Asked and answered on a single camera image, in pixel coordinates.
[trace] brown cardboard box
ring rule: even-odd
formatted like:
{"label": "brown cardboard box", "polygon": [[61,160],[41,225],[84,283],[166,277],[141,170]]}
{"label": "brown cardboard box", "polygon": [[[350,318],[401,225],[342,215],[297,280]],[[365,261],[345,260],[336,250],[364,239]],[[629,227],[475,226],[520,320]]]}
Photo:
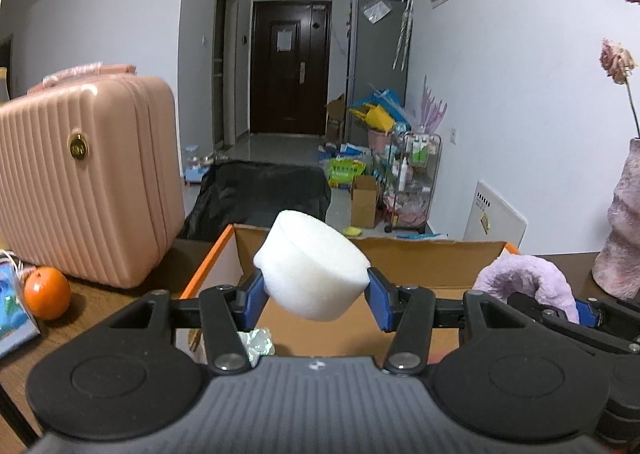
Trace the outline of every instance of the brown cardboard box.
{"label": "brown cardboard box", "polygon": [[330,101],[326,105],[326,129],[324,131],[324,140],[327,143],[333,143],[340,146],[342,143],[342,133],[344,130],[344,113],[347,111],[347,105],[344,103],[344,95],[334,101]]}
{"label": "brown cardboard box", "polygon": [[[233,225],[220,236],[182,298],[203,289],[237,285],[254,271],[254,254],[267,237],[263,228]],[[503,251],[506,243],[454,241],[402,241],[378,237],[352,239],[388,280],[396,285],[416,284],[432,289],[440,298],[460,299],[482,268]],[[296,317],[269,300],[258,327],[269,328],[277,355],[303,357],[372,356],[381,362],[393,333],[380,331],[362,295],[333,322],[312,322]],[[176,346],[187,352],[188,333],[176,331]],[[434,329],[431,355],[442,356],[458,347],[457,329]]]}
{"label": "brown cardboard box", "polygon": [[351,226],[376,227],[378,182],[372,176],[358,176],[351,185]]}

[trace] gray refrigerator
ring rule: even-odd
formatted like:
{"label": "gray refrigerator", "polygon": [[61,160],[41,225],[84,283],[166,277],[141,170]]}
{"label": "gray refrigerator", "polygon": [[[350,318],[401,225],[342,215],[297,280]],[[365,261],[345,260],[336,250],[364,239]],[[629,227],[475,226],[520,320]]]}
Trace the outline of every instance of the gray refrigerator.
{"label": "gray refrigerator", "polygon": [[[363,10],[376,1],[378,0],[351,1],[347,106],[372,95],[374,89],[386,88],[394,90],[404,105],[408,70],[408,64],[404,71],[401,70],[404,43],[395,70],[393,64],[405,4],[401,0],[387,0],[392,5],[392,10],[383,19],[372,24]],[[345,120],[344,140],[354,145],[369,144],[366,127],[350,114],[347,114]]]}

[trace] suitcase logo badge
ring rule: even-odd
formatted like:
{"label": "suitcase logo badge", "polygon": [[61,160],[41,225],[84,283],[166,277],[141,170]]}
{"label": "suitcase logo badge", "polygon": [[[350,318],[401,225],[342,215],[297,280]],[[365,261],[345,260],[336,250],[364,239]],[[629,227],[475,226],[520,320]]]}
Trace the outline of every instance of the suitcase logo badge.
{"label": "suitcase logo badge", "polygon": [[89,147],[82,134],[72,134],[69,137],[69,152],[76,161],[82,161],[89,154]]}

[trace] table top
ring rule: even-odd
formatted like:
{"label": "table top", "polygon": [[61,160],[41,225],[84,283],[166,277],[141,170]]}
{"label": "table top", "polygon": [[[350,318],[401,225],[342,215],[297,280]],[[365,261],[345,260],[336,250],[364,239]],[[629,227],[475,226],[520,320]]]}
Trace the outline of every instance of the table top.
{"label": "table top", "polygon": [[[39,429],[24,395],[26,378],[31,368],[62,344],[150,290],[167,289],[173,297],[179,297],[211,246],[211,243],[177,239],[161,264],[134,290],[119,291],[72,280],[71,307],[62,319],[41,326],[41,337],[0,359],[0,383],[36,430]],[[574,296],[610,298],[591,277],[595,256],[595,253],[578,253],[544,258],[553,262],[564,273]],[[24,446],[4,420],[0,419],[0,454],[17,454],[23,451]]]}

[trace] pink ceramic vase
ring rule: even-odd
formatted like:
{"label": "pink ceramic vase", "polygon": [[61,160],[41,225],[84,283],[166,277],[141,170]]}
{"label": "pink ceramic vase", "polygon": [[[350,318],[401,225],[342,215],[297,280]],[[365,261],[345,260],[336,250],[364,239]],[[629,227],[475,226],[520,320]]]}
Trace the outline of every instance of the pink ceramic vase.
{"label": "pink ceramic vase", "polygon": [[608,212],[611,233],[591,270],[596,283],[617,298],[640,290],[640,139],[631,140],[622,177]]}

